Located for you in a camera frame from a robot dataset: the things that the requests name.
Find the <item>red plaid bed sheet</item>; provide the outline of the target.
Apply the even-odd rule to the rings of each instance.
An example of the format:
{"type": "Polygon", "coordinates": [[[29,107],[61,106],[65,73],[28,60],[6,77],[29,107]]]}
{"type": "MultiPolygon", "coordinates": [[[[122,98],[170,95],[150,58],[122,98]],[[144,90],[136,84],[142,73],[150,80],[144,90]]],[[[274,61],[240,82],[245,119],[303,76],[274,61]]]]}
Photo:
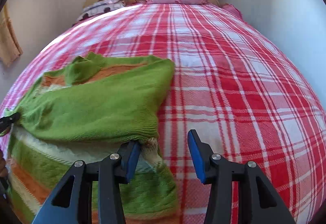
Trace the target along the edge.
{"type": "Polygon", "coordinates": [[[175,223],[202,223],[209,187],[187,146],[195,129],[214,152],[254,161],[296,223],[325,201],[325,110],[290,60],[259,31],[213,5],[137,4],[78,23],[26,67],[1,104],[14,109],[46,72],[89,53],[155,56],[174,65],[160,106],[158,145],[177,188],[175,223]]]}

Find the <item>pink blanket edge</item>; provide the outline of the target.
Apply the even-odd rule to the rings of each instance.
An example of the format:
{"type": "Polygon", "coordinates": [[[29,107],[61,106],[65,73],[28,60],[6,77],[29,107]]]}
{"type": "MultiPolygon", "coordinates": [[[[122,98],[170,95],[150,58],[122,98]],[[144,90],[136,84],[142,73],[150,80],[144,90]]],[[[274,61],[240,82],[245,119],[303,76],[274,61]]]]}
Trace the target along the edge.
{"type": "Polygon", "coordinates": [[[238,19],[243,20],[243,15],[242,13],[232,4],[224,4],[222,6],[222,9],[228,11],[231,13],[233,16],[237,17],[238,19]]]}

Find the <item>green striped knit sweater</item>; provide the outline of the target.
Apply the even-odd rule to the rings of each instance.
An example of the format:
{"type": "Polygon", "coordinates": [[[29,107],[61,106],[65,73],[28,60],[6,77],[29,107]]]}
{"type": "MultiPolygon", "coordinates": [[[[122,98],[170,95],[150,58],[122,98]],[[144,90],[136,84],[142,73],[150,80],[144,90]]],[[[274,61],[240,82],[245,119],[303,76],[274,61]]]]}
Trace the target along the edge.
{"type": "Polygon", "coordinates": [[[98,162],[120,144],[139,140],[131,182],[121,186],[127,223],[175,223],[177,188],[158,145],[157,112],[175,65],[155,56],[109,58],[89,53],[44,73],[7,115],[9,199],[31,223],[76,160],[98,162]]]}

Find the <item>yellow side window curtain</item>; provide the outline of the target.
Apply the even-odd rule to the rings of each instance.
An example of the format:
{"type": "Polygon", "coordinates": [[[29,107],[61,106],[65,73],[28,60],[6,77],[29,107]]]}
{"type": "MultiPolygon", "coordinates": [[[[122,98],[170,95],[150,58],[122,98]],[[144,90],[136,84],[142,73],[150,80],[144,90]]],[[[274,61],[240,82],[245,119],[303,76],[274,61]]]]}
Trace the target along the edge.
{"type": "Polygon", "coordinates": [[[6,67],[10,67],[13,62],[23,54],[23,51],[16,38],[11,19],[9,17],[7,5],[1,10],[0,24],[0,57],[6,67]]]}

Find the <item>white patterned pillow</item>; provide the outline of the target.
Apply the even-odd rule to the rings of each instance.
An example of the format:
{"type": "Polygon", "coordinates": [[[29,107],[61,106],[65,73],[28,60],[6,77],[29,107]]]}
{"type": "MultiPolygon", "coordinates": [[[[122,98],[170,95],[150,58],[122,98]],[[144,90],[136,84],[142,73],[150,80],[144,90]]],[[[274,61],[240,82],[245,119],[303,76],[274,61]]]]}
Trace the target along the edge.
{"type": "Polygon", "coordinates": [[[77,19],[77,22],[83,21],[93,16],[111,12],[125,7],[127,0],[101,0],[85,7],[77,19]]]}

